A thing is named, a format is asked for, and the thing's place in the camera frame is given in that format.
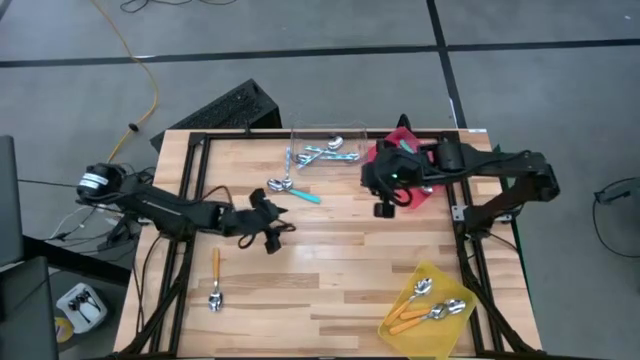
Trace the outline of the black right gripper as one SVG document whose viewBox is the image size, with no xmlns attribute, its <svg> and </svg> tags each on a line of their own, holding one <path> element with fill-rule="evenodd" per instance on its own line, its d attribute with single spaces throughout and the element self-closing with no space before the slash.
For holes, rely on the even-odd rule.
<svg viewBox="0 0 640 360">
<path fill-rule="evenodd" d="M 361 178 L 374 178 L 374 185 L 362 180 L 361 186 L 380 198 L 374 205 L 374 215 L 379 218 L 393 218 L 397 207 L 415 210 L 432 195 L 422 192 L 420 157 L 390 141 L 376 143 L 374 163 L 361 167 Z"/>
</svg>

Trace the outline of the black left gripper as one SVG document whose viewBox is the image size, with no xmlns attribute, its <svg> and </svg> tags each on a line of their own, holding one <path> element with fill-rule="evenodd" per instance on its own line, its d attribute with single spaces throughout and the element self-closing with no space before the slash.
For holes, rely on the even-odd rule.
<svg viewBox="0 0 640 360">
<path fill-rule="evenodd" d="M 262 188 L 254 190 L 249 196 L 251 209 L 225 212 L 220 218 L 221 232 L 225 237 L 249 237 L 245 245 L 238 244 L 241 249 L 249 247 L 258 233 L 266 237 L 265 249 L 268 254 L 274 254 L 281 249 L 280 233 L 294 232 L 296 226 L 292 223 L 281 222 L 274 228 L 271 224 L 287 212 L 286 208 L 273 204 Z"/>
</svg>

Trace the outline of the orange handled spoon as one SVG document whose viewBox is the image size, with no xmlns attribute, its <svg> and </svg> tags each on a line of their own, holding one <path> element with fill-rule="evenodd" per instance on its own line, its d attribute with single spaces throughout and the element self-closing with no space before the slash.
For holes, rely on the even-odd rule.
<svg viewBox="0 0 640 360">
<path fill-rule="evenodd" d="M 220 250 L 215 247 L 212 255 L 213 290 L 208 298 L 209 310 L 218 312 L 222 308 L 223 294 L 220 289 Z"/>
<path fill-rule="evenodd" d="M 416 282 L 413 288 L 413 294 L 410 295 L 401 305 L 397 306 L 391 314 L 386 317 L 383 324 L 386 326 L 391 325 L 416 298 L 429 294 L 432 286 L 433 280 L 431 278 L 423 278 Z"/>
<path fill-rule="evenodd" d="M 404 312 L 400 315 L 402 323 L 390 328 L 389 333 L 391 335 L 396 335 L 418 325 L 423 320 L 441 319 L 447 312 L 448 309 L 443 303 L 433 305 L 430 309 L 426 310 Z"/>
<path fill-rule="evenodd" d="M 461 299 L 448 299 L 442 303 L 435 304 L 429 309 L 403 312 L 400 315 L 402 320 L 414 318 L 442 319 L 447 315 L 461 313 L 466 308 L 466 302 Z"/>
</svg>

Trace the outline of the clear plastic bin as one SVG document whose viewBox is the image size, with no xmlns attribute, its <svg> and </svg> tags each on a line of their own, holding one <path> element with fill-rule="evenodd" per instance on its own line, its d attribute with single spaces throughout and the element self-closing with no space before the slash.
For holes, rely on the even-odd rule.
<svg viewBox="0 0 640 360">
<path fill-rule="evenodd" d="M 316 146 L 326 148 L 327 143 L 334 137 L 341 136 L 343 145 L 334 150 L 338 153 L 359 153 L 360 159 L 353 162 L 347 161 L 327 161 L 314 160 L 306 167 L 298 168 L 295 157 L 299 153 L 315 153 L 306 151 L 305 146 Z M 338 124 L 313 124 L 297 122 L 291 129 L 291 163 L 293 169 L 300 175 L 306 176 L 329 176 L 329 175 L 350 175 L 359 172 L 360 166 L 368 159 L 367 148 L 368 138 L 366 128 L 361 122 L 354 121 L 348 123 L 347 127 L 340 127 Z"/>
</svg>

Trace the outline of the pink translucent plastic bin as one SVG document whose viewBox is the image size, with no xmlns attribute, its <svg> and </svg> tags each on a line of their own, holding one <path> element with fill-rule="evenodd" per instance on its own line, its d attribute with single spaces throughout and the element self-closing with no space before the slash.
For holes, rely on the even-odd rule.
<svg viewBox="0 0 640 360">
<path fill-rule="evenodd" d="M 422 144 L 418 137 L 411 131 L 409 132 L 405 128 L 396 128 L 389 135 L 380 139 L 378 141 L 390 141 L 394 144 L 399 145 L 400 140 L 405 140 L 411 148 L 414 150 L 414 153 L 420 157 L 422 163 L 422 181 L 425 186 L 433 187 L 434 186 L 434 178 L 438 178 L 440 173 L 438 172 L 438 168 L 435 166 L 433 160 L 433 155 L 431 154 L 431 150 L 426 148 L 428 145 Z M 370 148 L 370 153 L 373 155 L 366 163 L 373 162 L 376 156 L 376 144 Z M 362 179 L 360 176 L 360 182 L 362 180 L 368 181 L 370 184 L 374 185 L 373 179 Z"/>
</svg>

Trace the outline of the black stand base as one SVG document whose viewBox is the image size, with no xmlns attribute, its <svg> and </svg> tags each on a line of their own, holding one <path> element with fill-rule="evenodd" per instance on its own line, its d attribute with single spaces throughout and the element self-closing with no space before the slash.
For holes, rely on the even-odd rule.
<svg viewBox="0 0 640 360">
<path fill-rule="evenodd" d="M 137 216 L 125 214 L 107 233 L 106 240 L 97 247 L 97 250 L 104 252 L 126 245 L 129 241 L 139 238 L 142 228 L 143 224 Z"/>
</svg>

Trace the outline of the yellow translucent plastic bin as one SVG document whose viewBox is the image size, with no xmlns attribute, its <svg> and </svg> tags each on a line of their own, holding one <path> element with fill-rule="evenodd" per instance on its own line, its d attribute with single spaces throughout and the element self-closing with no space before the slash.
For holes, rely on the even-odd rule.
<svg viewBox="0 0 640 360">
<path fill-rule="evenodd" d="M 429 309 L 431 306 L 448 299 L 461 299 L 466 308 L 458 314 L 447 315 L 442 319 L 423 320 L 418 325 L 399 334 L 391 335 L 389 329 L 402 323 L 400 316 L 389 326 L 383 324 L 391 312 L 401 305 L 410 295 L 416 282 L 431 278 L 433 286 L 429 294 L 416 298 L 404 311 Z M 448 360 L 453 349 L 466 329 L 467 323 L 476 308 L 476 296 L 471 290 L 430 262 L 420 263 L 410 276 L 407 285 L 400 292 L 390 311 L 378 327 L 378 335 L 388 345 L 411 360 Z"/>
</svg>

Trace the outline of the white plastic tray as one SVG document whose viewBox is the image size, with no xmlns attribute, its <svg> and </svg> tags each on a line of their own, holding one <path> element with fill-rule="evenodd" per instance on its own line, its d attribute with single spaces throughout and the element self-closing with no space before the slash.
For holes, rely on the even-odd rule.
<svg viewBox="0 0 640 360">
<path fill-rule="evenodd" d="M 85 283 L 78 283 L 56 301 L 73 326 L 75 334 L 84 334 L 100 325 L 108 315 L 98 293 Z"/>
</svg>

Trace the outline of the black base beam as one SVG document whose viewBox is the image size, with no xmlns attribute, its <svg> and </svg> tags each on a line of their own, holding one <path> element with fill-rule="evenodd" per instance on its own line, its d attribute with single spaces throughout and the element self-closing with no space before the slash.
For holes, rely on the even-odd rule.
<svg viewBox="0 0 640 360">
<path fill-rule="evenodd" d="M 82 255 L 46 243 L 43 240 L 23 236 L 23 260 L 44 257 L 48 264 L 59 270 L 120 286 L 129 284 L 131 271 L 110 262 Z"/>
</svg>

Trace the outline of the black earphones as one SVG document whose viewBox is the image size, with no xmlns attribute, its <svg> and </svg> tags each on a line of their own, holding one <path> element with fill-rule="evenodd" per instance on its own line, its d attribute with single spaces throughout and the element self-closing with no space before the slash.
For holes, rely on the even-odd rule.
<svg viewBox="0 0 640 360">
<path fill-rule="evenodd" d="M 67 306 L 88 324 L 96 322 L 101 314 L 101 308 L 88 293 L 77 295 L 67 303 Z"/>
</svg>

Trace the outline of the yellow tape roll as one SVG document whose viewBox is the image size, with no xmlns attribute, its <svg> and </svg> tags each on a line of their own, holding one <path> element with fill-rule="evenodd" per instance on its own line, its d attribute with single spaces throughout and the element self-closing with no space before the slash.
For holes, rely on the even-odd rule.
<svg viewBox="0 0 640 360">
<path fill-rule="evenodd" d="M 74 326 L 71 321 L 64 317 L 54 318 L 55 336 L 58 344 L 70 340 L 74 335 Z"/>
</svg>

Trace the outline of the grey floor device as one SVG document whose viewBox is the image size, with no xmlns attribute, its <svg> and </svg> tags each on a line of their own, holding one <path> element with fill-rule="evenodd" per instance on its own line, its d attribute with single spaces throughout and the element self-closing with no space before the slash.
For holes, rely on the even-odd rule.
<svg viewBox="0 0 640 360">
<path fill-rule="evenodd" d="M 596 201 L 600 204 L 610 204 L 632 195 L 640 196 L 640 176 L 616 180 L 594 193 Z"/>
</svg>

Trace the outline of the black furniture panel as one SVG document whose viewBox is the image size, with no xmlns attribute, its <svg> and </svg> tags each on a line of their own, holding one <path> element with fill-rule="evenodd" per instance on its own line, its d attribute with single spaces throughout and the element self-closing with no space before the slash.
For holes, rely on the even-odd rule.
<svg viewBox="0 0 640 360">
<path fill-rule="evenodd" d="M 0 272 L 0 360 L 58 360 L 48 263 Z"/>
<path fill-rule="evenodd" d="M 0 267 L 23 256 L 23 234 L 14 139 L 0 135 Z"/>
</svg>

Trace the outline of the black aluminium table frame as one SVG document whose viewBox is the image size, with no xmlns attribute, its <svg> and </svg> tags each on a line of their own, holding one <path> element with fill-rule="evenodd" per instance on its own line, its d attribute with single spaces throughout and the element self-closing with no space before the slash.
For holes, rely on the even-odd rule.
<svg viewBox="0 0 640 360">
<path fill-rule="evenodd" d="M 283 130 L 246 136 L 237 131 L 209 135 L 209 155 L 201 160 L 198 135 L 165 135 L 155 184 L 169 192 L 199 197 L 226 185 L 238 208 L 269 178 L 284 173 L 290 135 Z M 395 351 L 378 336 L 378 326 L 416 266 L 430 261 L 456 280 L 459 261 L 451 204 L 471 197 L 483 203 L 501 192 L 495 178 L 473 178 L 462 190 L 440 187 L 415 210 L 396 208 L 394 219 L 373 216 L 378 201 L 360 187 L 359 166 L 314 167 L 293 171 L 294 184 L 321 198 L 320 205 L 286 193 L 268 197 L 289 209 L 282 219 L 297 231 L 281 235 L 282 248 L 266 254 L 264 236 L 246 250 L 237 238 L 198 234 L 184 305 L 174 341 L 178 357 L 391 357 Z M 493 298 L 510 325 L 530 346 L 541 342 L 519 254 L 499 239 L 467 251 L 483 251 Z M 213 248 L 221 251 L 220 312 L 210 312 Z"/>
</svg>

